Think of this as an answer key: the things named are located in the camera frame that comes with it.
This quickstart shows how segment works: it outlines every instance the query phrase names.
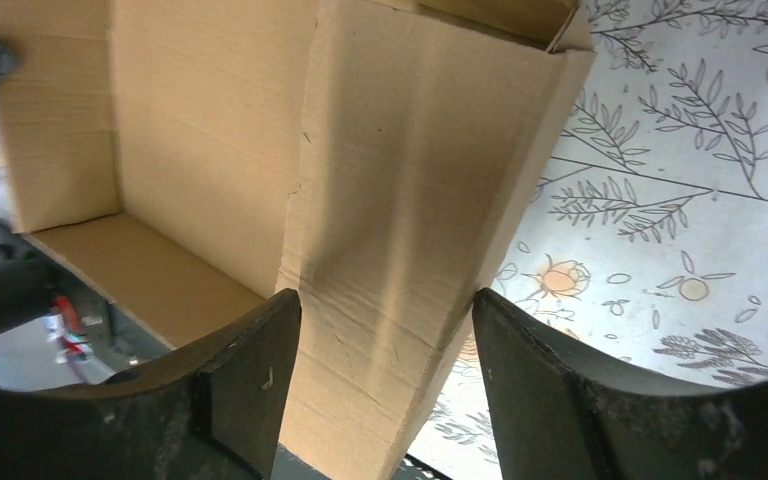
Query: red object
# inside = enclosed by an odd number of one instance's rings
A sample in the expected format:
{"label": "red object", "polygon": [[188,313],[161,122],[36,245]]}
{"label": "red object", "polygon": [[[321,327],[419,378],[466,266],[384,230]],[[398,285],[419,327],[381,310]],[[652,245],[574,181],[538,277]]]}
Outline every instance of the red object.
{"label": "red object", "polygon": [[79,355],[82,357],[85,355],[84,351],[81,350],[79,343],[72,343],[63,337],[60,337],[60,345],[66,350],[69,350],[70,352],[74,353],[75,355]]}
{"label": "red object", "polygon": [[60,316],[63,317],[63,323],[66,328],[74,335],[83,335],[84,329],[81,327],[81,322],[78,319],[78,312],[75,311],[75,307],[72,306],[72,302],[69,298],[60,295],[54,299],[54,306],[60,312]]}

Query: corrugated cardboard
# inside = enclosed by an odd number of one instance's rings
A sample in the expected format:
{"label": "corrugated cardboard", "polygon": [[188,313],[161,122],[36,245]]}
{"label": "corrugated cardboard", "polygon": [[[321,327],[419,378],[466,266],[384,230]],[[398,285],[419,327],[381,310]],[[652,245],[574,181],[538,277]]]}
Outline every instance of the corrugated cardboard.
{"label": "corrugated cardboard", "polygon": [[422,3],[0,0],[18,228],[171,346],[298,288],[282,442],[337,480],[425,421],[593,55]]}
{"label": "corrugated cardboard", "polygon": [[321,3],[281,270],[306,330],[288,448],[332,478],[396,467],[591,57],[378,3]]}

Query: metal part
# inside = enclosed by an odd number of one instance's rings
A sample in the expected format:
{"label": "metal part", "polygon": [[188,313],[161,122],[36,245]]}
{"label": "metal part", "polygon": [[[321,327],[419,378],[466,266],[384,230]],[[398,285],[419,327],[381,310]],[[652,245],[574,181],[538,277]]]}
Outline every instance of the metal part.
{"label": "metal part", "polygon": [[137,360],[138,364],[160,358],[169,352],[169,348],[140,328],[116,305],[109,303],[65,267],[49,260],[45,252],[37,249],[21,235],[14,234],[0,221],[1,260],[12,261],[28,257],[45,259],[50,266],[52,277],[48,281],[48,287],[69,298],[93,355],[102,363],[114,371],[120,371],[134,366],[133,360]]}
{"label": "metal part", "polygon": [[270,478],[300,319],[286,290],[103,385],[0,390],[0,478]]}
{"label": "metal part", "polygon": [[720,390],[666,377],[489,289],[473,321],[503,478],[768,479],[768,382]]}

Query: scratch mark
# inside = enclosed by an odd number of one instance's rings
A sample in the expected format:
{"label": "scratch mark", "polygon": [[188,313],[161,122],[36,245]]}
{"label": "scratch mark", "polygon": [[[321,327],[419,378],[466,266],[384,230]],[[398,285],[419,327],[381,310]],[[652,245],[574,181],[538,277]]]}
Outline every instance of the scratch mark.
{"label": "scratch mark", "polygon": [[405,376],[405,372],[402,370],[402,357],[399,355],[399,347],[396,346],[396,342],[393,342],[393,354],[396,356],[396,368],[399,369],[399,374]]}
{"label": "scratch mark", "polygon": [[269,380],[266,381],[263,385],[260,386],[261,390],[269,390],[272,388],[272,381],[274,378],[272,377],[272,367],[269,367]]}
{"label": "scratch mark", "polygon": [[172,463],[178,453],[181,451],[181,444],[187,433],[187,424],[190,415],[187,409],[187,402],[179,401],[172,411],[172,418],[166,424],[166,431],[163,432],[163,441],[157,449],[157,455],[154,457],[154,478],[157,480],[166,480],[168,478],[169,464]]}
{"label": "scratch mark", "polygon": [[737,414],[734,413],[734,409],[729,402],[724,402],[719,409],[711,404],[707,404],[700,413],[711,430],[719,429],[720,417],[724,417],[728,430],[720,457],[716,460],[703,458],[696,464],[700,478],[711,478],[712,475],[720,473],[720,467],[726,463],[734,452],[740,450],[743,442],[746,440],[747,432],[746,427],[737,418]]}

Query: floral wallpaper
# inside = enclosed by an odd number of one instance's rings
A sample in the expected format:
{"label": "floral wallpaper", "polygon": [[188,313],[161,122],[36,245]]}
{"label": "floral wallpaper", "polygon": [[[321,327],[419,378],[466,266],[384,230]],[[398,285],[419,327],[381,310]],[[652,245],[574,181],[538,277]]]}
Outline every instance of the floral wallpaper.
{"label": "floral wallpaper", "polygon": [[[589,0],[599,52],[493,288],[723,388],[768,378],[768,0]],[[411,453],[501,478],[473,339]]]}

